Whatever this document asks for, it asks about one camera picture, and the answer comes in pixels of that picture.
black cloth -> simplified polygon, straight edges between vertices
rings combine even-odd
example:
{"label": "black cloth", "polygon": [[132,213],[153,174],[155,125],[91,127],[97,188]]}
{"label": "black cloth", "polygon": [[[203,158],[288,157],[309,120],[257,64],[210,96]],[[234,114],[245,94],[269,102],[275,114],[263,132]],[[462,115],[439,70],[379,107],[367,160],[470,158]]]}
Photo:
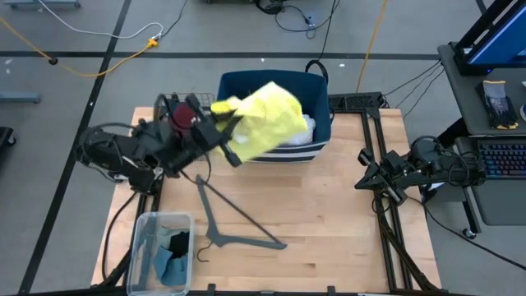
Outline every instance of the black cloth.
{"label": "black cloth", "polygon": [[181,232],[170,238],[168,250],[173,253],[170,259],[181,258],[188,254],[188,244],[190,242],[190,233]]}

yellow cable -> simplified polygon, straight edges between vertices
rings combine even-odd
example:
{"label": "yellow cable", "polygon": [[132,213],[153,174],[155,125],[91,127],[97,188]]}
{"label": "yellow cable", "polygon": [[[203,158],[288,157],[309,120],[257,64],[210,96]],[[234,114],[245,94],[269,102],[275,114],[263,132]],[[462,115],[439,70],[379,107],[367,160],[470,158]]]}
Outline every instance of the yellow cable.
{"label": "yellow cable", "polygon": [[[15,28],[13,28],[3,17],[0,16],[0,22],[3,23],[4,26],[6,26],[6,28],[8,30],[11,31],[11,33],[13,33],[16,37],[20,38],[22,41],[24,41],[27,45],[29,45],[35,52],[39,53],[42,57],[44,58],[47,58],[49,61],[53,60],[53,58],[51,58],[50,56],[48,56],[45,52],[43,52],[42,50],[40,50],[39,48],[37,48],[36,46],[34,46],[28,39],[26,39],[22,34],[18,33],[18,31],[15,30]],[[122,64],[124,64],[125,62],[131,60],[132,58],[136,58],[138,56],[140,56],[141,54],[143,54],[147,49],[149,48],[152,48],[154,46],[157,46],[159,45],[159,43],[156,41],[156,40],[153,40],[153,39],[149,39],[148,40],[148,44],[143,48],[141,49],[139,52],[137,53],[134,53],[133,55],[127,57],[127,58],[124,58],[123,60],[121,60],[120,62],[116,63],[113,67],[109,68],[108,70],[104,71],[104,72],[101,72],[101,73],[82,73],[82,72],[79,72],[73,68],[70,68],[66,65],[62,65],[62,64],[58,64],[58,66],[60,66],[61,68],[63,68],[64,70],[67,70],[71,73],[74,73],[74,74],[77,74],[78,76],[82,76],[82,77],[97,77],[97,76],[102,76],[102,75],[106,75],[112,71],[114,71],[115,69],[117,69],[119,66],[121,66]]]}
{"label": "yellow cable", "polygon": [[382,20],[384,19],[385,8],[387,7],[387,2],[388,0],[384,0],[384,4],[381,6],[380,15],[378,16],[378,20],[376,21],[375,29],[372,31],[371,41],[369,42],[369,47],[367,48],[367,53],[365,54],[365,59],[363,60],[362,70],[360,71],[360,77],[358,78],[358,84],[356,85],[357,93],[360,91],[360,83],[362,83],[362,76],[363,76],[363,73],[365,72],[367,61],[369,60],[369,54],[372,51],[372,45],[375,43],[376,33],[378,32],[378,28],[380,27],[380,24]]}

keyboard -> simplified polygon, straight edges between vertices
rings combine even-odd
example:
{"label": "keyboard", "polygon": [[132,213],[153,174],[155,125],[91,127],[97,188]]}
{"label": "keyboard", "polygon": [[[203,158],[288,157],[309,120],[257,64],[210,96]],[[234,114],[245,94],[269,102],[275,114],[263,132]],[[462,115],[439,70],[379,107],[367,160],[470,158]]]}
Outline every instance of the keyboard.
{"label": "keyboard", "polygon": [[526,140],[480,140],[487,178],[526,179]]}

computer monitor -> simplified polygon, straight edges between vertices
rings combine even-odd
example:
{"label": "computer monitor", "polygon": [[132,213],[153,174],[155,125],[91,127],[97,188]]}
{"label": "computer monitor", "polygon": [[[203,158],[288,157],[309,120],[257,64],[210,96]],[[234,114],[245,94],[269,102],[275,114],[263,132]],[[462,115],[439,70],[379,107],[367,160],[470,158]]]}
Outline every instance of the computer monitor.
{"label": "computer monitor", "polygon": [[526,67],[526,0],[495,0],[454,50],[462,75]]}

blue cloth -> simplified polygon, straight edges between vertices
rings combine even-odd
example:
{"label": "blue cloth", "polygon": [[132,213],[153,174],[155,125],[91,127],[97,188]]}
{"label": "blue cloth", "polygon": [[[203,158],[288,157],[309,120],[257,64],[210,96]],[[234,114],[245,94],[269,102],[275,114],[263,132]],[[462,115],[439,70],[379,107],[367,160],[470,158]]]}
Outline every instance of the blue cloth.
{"label": "blue cloth", "polygon": [[158,246],[153,264],[157,279],[165,286],[177,286],[187,282],[188,255],[171,259],[172,252]]}

